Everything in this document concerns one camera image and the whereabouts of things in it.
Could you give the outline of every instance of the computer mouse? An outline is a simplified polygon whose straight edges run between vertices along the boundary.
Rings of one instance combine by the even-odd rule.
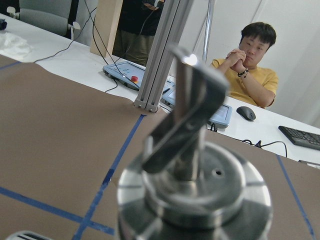
[[[236,112],[248,121],[253,121],[256,119],[255,112],[250,107],[240,106],[236,109]]]

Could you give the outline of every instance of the white wall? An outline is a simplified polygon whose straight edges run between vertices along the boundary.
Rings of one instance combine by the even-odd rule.
[[[87,4],[92,10],[98,0],[87,0]],[[207,9],[208,0],[194,0],[180,40],[181,46],[200,59]],[[259,64],[279,76],[276,100],[268,110],[320,128],[319,11],[319,0],[216,0],[206,63],[237,48],[247,24],[271,24],[277,33],[276,43]],[[81,26],[88,16],[84,0],[80,0],[77,21]],[[85,28],[78,41],[89,46],[92,22]]]

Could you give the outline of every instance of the keyboard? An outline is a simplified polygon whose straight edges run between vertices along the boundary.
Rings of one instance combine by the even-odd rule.
[[[301,131],[286,126],[279,126],[278,128],[294,145],[320,150],[319,134]]]

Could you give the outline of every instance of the office chair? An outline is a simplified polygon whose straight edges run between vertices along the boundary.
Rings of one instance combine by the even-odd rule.
[[[77,22],[68,24],[71,4],[73,0],[19,0],[20,12],[13,7],[8,7],[7,12],[11,17],[25,23],[34,25],[49,32],[66,36],[71,31],[74,39],[74,29],[80,29]]]

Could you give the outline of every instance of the khaki pants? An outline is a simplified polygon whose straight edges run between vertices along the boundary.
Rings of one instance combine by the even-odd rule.
[[[117,29],[112,54],[146,66],[154,38]]]

